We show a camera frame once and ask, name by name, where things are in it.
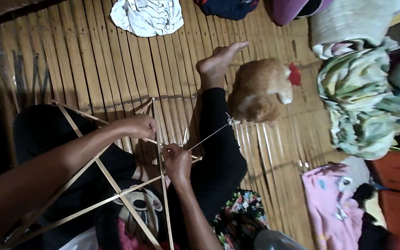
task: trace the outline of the pink cloth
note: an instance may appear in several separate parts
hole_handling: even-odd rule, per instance
[[[302,175],[308,210],[320,250],[357,250],[364,211],[352,193],[340,191],[348,166],[329,163]],[[346,214],[340,220],[337,214]]]
[[[135,237],[133,237],[128,231],[125,230],[125,221],[118,218],[118,232],[119,232],[119,241],[121,243],[121,250],[153,250],[144,244],[140,244]],[[169,244],[167,242],[163,242],[160,244],[164,250],[169,250]],[[175,250],[180,250],[178,245],[174,244]]]

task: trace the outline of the gray cloth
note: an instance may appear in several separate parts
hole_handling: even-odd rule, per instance
[[[306,250],[290,236],[272,230],[261,231],[254,240],[254,250]]]

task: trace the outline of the star-shaped bamboo frame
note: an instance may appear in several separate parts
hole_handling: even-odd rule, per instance
[[[83,116],[89,117],[93,120],[96,120],[98,122],[104,123],[104,124],[109,124],[109,122],[104,121],[102,119],[99,119],[95,116],[86,114],[82,111],[79,111],[77,109],[73,109],[67,105],[61,104],[58,101],[53,100],[54,103],[56,103],[56,105],[59,107],[59,109],[61,110],[61,112],[63,113],[63,115],[66,117],[66,120],[69,122],[69,124],[72,126],[73,130],[75,131],[75,133],[78,135],[78,137],[83,136],[83,134],[80,132],[79,128],[76,126],[75,122],[72,120],[72,118],[69,116],[69,113],[66,111],[66,108],[75,111]],[[136,113],[142,113],[144,112],[149,105],[151,105],[153,103],[153,99],[149,100],[149,102],[144,105],[140,110],[138,110]],[[151,139],[144,139],[145,141],[149,141],[152,143],[155,143],[159,146],[157,146],[158,148],[158,162],[159,162],[159,168],[160,168],[160,176],[155,177],[151,180],[148,180],[140,185],[137,185],[133,188],[130,188],[128,190],[122,191],[120,189],[120,187],[118,186],[118,184],[115,182],[115,180],[112,178],[111,174],[107,171],[107,169],[104,167],[103,163],[100,161],[99,156],[101,156],[104,151],[110,146],[107,146],[106,148],[104,148],[102,151],[100,151],[96,156],[94,156],[88,163],[86,163],[86,165],[84,165],[70,180],[69,182],[67,182],[65,185],[63,185],[59,190],[57,190],[53,196],[51,196],[49,198],[49,200],[42,206],[42,208],[38,209],[36,211],[36,213],[34,213],[30,219],[23,223],[19,228],[17,228],[14,233],[12,234],[12,236],[5,242],[3,243],[3,245],[0,247],[1,249],[9,249],[11,247],[14,247],[16,245],[19,245],[22,242],[25,242],[35,236],[38,236],[42,233],[44,233],[47,230],[50,230],[54,227],[57,227],[63,223],[68,222],[69,220],[75,219],[76,217],[87,213],[97,207],[100,207],[101,205],[104,205],[110,201],[113,201],[117,198],[120,198],[121,201],[124,203],[124,205],[127,207],[127,209],[129,210],[129,212],[131,213],[131,215],[134,217],[134,219],[137,221],[138,225],[141,227],[141,229],[143,230],[143,232],[146,234],[146,236],[149,238],[150,242],[152,243],[152,245],[154,246],[155,249],[157,250],[163,250],[160,246],[160,244],[157,242],[157,240],[155,239],[155,237],[153,236],[153,234],[151,233],[151,231],[147,228],[146,224],[143,222],[143,220],[140,218],[140,216],[138,215],[138,213],[135,211],[135,209],[132,207],[132,205],[130,204],[130,202],[125,198],[125,195],[137,190],[151,182],[157,181],[159,179],[161,179],[162,182],[162,187],[163,187],[163,198],[164,198],[164,209],[165,209],[165,214],[166,214],[166,224],[168,226],[168,235],[169,235],[169,246],[171,250],[174,250],[174,242],[172,239],[172,231],[171,231],[171,223],[170,223],[170,217],[169,217],[169,210],[168,210],[168,196],[166,194],[166,184],[165,184],[165,179],[164,179],[164,174],[163,174],[163,166],[162,166],[162,156],[161,156],[161,147],[160,146],[164,146],[164,144],[162,144],[161,142],[159,142],[159,137],[157,136],[157,141],[151,140]],[[198,156],[192,156],[192,158],[194,158],[195,160],[192,162],[197,162],[199,160],[202,159],[202,157],[198,157]],[[54,201],[56,201],[56,199],[58,199],[59,196],[61,196],[64,191],[66,191],[70,185],[72,185],[76,179],[78,179],[81,174],[83,174],[86,169],[92,165],[93,162],[96,162],[98,167],[101,169],[101,171],[103,172],[104,176],[108,179],[109,183],[111,184],[111,186],[114,188],[114,190],[117,192],[116,195],[98,202],[88,208],[85,208],[79,212],[76,212],[72,215],[69,215],[63,219],[60,219],[56,222],[53,222],[47,226],[44,226],[36,231],[33,232],[27,232],[24,234],[24,232],[35,222],[38,220],[38,218],[47,210],[48,207],[50,207],[52,205],[52,203]]]

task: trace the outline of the green blanket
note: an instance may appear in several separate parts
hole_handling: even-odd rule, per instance
[[[331,116],[333,146],[375,160],[400,134],[400,96],[387,81],[385,49],[372,48],[333,57],[322,68],[319,94]]]

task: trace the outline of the red cloth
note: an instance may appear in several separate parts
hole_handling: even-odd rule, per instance
[[[301,81],[299,69],[294,63],[291,63],[289,65],[289,70],[291,71],[291,74],[289,75],[288,80],[291,82],[292,85],[299,86]]]

